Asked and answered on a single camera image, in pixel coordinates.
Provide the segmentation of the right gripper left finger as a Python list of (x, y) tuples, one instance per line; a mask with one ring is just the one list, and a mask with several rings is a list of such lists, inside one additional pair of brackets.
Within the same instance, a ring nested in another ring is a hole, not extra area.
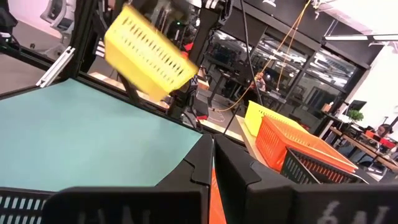
[(153, 187), (72, 187), (51, 196), (44, 224), (208, 223), (213, 139), (204, 134)]

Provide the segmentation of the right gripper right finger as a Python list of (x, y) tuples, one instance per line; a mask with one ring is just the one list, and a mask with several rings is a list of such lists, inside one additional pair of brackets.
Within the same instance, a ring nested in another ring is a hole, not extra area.
[(296, 184), (222, 134), (215, 172), (227, 223), (397, 224), (396, 184)]

